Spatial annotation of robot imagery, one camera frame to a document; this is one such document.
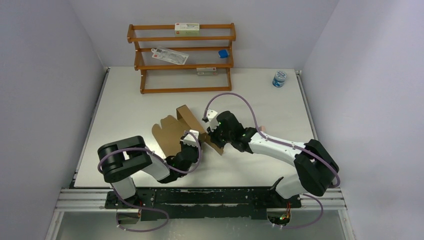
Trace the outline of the brown cardboard box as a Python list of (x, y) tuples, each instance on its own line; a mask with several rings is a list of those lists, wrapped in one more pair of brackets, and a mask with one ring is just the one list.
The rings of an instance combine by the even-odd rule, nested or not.
[(187, 105), (176, 109), (176, 117), (168, 115), (162, 118), (160, 123), (154, 124), (151, 129), (152, 135), (167, 157), (176, 155), (180, 151), (180, 139), (184, 132), (189, 130), (198, 131), (198, 139), (212, 147), (219, 155), (224, 153), (223, 148), (212, 143), (211, 137)]

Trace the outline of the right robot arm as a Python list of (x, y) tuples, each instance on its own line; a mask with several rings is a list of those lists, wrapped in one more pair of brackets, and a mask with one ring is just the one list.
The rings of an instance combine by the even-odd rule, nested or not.
[(228, 110), (219, 113), (207, 109), (202, 120), (209, 124), (211, 142), (220, 149), (230, 144), (241, 153), (272, 157), (295, 168), (294, 174), (278, 178), (271, 187), (269, 199), (275, 207), (282, 207), (289, 198), (300, 194), (322, 197), (339, 171), (318, 140), (301, 143), (271, 138), (254, 127), (243, 127)]

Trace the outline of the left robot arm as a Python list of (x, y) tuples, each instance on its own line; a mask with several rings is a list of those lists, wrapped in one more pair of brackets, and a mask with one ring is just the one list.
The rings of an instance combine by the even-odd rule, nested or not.
[(157, 182), (167, 184), (193, 172), (202, 158), (201, 142), (196, 133), (185, 133), (179, 141), (180, 151), (159, 157), (150, 150), (142, 136), (133, 136), (102, 145), (97, 150), (97, 170), (106, 183), (118, 193), (118, 201), (126, 208), (134, 207), (139, 194), (131, 175), (144, 172)]

